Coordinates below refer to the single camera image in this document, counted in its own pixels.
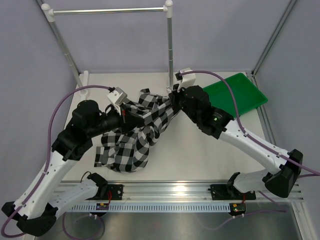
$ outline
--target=black and white plaid fabric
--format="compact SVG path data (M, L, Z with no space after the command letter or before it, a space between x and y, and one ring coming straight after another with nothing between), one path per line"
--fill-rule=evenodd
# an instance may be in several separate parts
M105 133L102 147L96 148L95 167L107 167L116 172L136 172L148 163L149 148L155 145L174 117L171 100L167 96L140 91L138 103L126 99L130 111L144 119L144 127L135 128L126 135L118 129Z

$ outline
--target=cable clip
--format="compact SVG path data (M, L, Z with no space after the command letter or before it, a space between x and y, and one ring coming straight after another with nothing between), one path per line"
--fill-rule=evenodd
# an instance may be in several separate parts
M116 87L115 90L113 90L106 96L120 116L121 116L120 105L125 101L127 96L128 95L119 87Z
M22 207L22 208L25 208L27 206L27 204L22 204L22 202L20 204L17 204L16 207L19 208L19 207Z
M196 81L196 74L195 73L190 73L190 74L187 74L187 75L183 75L181 76L180 74L183 74L183 73L186 73L186 72L191 72L191 68L188 67L188 68L184 68L184 69L181 69L178 73L178 76L179 76L179 79L177 80L181 80L179 86L178 86L178 89L177 89L177 92L179 93L180 90L182 88L188 88L188 87L191 87L195 84L195 81Z

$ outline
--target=green tray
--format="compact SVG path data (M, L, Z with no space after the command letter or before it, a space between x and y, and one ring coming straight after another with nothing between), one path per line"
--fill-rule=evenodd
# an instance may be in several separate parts
M266 96L243 73L237 73L225 80L233 91L240 115L256 109L268 101ZM232 116L236 116L230 92L222 81L206 86L203 90L209 94L213 107L223 109Z

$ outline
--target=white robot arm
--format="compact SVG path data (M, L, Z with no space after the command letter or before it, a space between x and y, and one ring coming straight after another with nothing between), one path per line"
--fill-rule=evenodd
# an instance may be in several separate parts
M268 189L281 198L287 198L301 172L301 168L292 162L301 165L303 154L296 149L288 152L267 142L243 128L229 113L211 106L209 95L201 87L193 85L196 72L209 73L185 68L176 74L181 83L174 85L169 94L173 110L183 111L203 133L235 146L265 167L265 170L257 172L234 173L221 196L242 199L244 193Z
M92 138L114 129L123 133L142 127L143 119L120 107L127 95L115 88L107 95L111 105L107 113L99 110L93 100L77 105L66 128L59 133L52 145L49 167L45 165L29 188L14 202L6 202L2 211L17 221L18 228L36 237L45 234L63 213L86 199L101 199L107 194L108 182L97 173L59 196L53 192L58 184L77 164L83 154L92 147Z

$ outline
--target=gray wall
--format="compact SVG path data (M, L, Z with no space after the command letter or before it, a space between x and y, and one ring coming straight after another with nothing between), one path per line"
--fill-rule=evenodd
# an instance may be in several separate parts
M303 164L320 171L320 1L301 0L284 26L257 81L277 143L303 152ZM299 181L320 238L320 178Z
M165 0L45 0L54 9L161 7ZM176 70L251 70L288 0L173 0ZM81 71L165 72L163 12L56 17Z
M51 114L75 82L33 0L1 1L0 23L2 207L27 189L44 164ZM69 104L56 117L54 138L63 128ZM1 226L5 219L0 212ZM6 232L17 234L19 229L11 224Z

